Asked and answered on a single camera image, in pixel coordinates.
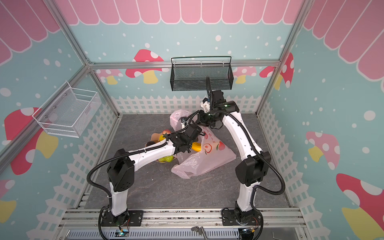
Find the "yellow banana bunch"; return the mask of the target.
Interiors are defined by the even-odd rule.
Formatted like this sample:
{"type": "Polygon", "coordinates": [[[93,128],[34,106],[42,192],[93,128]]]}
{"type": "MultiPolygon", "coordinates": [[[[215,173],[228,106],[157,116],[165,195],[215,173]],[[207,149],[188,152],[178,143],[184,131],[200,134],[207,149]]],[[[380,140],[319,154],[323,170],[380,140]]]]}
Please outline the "yellow banana bunch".
{"type": "Polygon", "coordinates": [[[202,150],[202,146],[200,143],[193,143],[191,149],[196,152],[200,152],[202,150]]]}

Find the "pink printed plastic bag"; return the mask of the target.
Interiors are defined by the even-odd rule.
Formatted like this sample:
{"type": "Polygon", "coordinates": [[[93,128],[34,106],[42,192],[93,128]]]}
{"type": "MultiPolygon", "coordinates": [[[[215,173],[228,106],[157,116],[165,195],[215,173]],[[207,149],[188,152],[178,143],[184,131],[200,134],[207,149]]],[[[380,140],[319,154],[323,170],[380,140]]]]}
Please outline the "pink printed plastic bag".
{"type": "Polygon", "coordinates": [[[236,154],[211,129],[202,127],[202,132],[206,135],[198,138],[200,151],[175,154],[179,164],[171,172],[182,179],[203,175],[236,159],[236,154]]]}

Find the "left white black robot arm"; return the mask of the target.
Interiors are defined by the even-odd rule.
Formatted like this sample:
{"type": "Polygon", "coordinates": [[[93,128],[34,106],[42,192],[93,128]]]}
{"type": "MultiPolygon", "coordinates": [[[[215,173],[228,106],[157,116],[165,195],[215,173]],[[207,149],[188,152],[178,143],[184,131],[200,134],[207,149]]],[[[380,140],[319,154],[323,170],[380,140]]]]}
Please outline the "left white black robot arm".
{"type": "Polygon", "coordinates": [[[113,158],[91,169],[87,175],[88,184],[103,190],[109,199],[109,204],[100,211],[98,226],[120,227],[129,223],[132,218],[127,207],[127,197],[129,188],[135,182],[135,172],[161,158],[189,152],[202,132],[197,124],[188,124],[180,131],[164,134],[163,140],[149,147],[130,152],[119,150],[113,158]],[[108,165],[109,189],[92,181],[93,173],[105,165],[108,165]]]}

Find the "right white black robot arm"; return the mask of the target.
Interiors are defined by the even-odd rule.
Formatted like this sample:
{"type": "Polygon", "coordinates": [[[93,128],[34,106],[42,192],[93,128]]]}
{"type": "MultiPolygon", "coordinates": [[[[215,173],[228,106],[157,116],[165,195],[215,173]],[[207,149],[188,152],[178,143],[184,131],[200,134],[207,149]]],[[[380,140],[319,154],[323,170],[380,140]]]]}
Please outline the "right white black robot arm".
{"type": "Polygon", "coordinates": [[[271,155],[256,144],[246,128],[240,110],[233,101],[226,101],[220,90],[212,90],[210,78],[206,78],[208,98],[201,103],[201,110],[197,117],[197,124],[211,129],[221,123],[231,134],[241,162],[236,167],[236,176],[241,183],[239,197],[235,208],[223,216],[223,222],[228,223],[234,217],[239,225],[254,222],[259,228],[263,226],[263,216],[255,207],[255,196],[258,191],[271,195],[281,195],[285,192],[286,184],[282,175],[271,164],[271,155]],[[281,187],[279,190],[269,190],[261,186],[261,181],[271,170],[278,177],[281,187]]]}

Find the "green custard apple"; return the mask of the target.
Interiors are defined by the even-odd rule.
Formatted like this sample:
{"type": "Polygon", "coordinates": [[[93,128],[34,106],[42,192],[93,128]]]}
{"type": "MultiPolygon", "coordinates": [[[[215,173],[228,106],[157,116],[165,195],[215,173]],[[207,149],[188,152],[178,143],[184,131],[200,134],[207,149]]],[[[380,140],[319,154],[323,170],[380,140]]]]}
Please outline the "green custard apple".
{"type": "Polygon", "coordinates": [[[157,161],[160,162],[160,163],[170,163],[174,160],[174,156],[171,155],[171,156],[167,156],[167,157],[163,157],[163,158],[160,158],[158,159],[157,161]]]}

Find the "tan wavy fruit plate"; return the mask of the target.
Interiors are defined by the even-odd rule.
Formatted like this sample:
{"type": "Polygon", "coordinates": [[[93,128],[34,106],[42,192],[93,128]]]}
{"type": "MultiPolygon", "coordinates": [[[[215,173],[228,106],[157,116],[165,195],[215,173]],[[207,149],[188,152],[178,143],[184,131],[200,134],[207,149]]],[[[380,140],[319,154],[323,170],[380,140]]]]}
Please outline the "tan wavy fruit plate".
{"type": "Polygon", "coordinates": [[[160,142],[159,141],[159,137],[161,135],[163,135],[163,134],[162,133],[154,133],[154,134],[152,134],[150,141],[146,143],[145,147],[148,147],[148,146],[151,146],[151,145],[159,143],[160,142]]]}

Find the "black mesh wall basket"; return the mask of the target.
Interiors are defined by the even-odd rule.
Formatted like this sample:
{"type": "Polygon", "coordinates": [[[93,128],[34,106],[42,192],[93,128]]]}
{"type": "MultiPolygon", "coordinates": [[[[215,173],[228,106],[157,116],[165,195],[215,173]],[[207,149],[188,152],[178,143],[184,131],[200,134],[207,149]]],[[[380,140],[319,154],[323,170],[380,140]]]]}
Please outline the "black mesh wall basket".
{"type": "Polygon", "coordinates": [[[231,56],[171,58],[173,91],[231,90],[234,82],[231,56]]]}

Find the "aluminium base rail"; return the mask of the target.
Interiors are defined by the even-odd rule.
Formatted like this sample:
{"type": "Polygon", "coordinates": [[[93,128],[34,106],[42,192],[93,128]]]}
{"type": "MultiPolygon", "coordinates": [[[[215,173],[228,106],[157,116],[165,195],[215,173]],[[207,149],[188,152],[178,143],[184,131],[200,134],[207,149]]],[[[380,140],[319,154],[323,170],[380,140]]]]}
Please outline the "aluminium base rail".
{"type": "Polygon", "coordinates": [[[298,208],[261,208],[264,222],[246,226],[226,224],[220,208],[145,209],[134,221],[121,227],[102,227],[108,240],[240,240],[249,228],[261,232],[261,240],[310,240],[309,229],[298,208]]]}

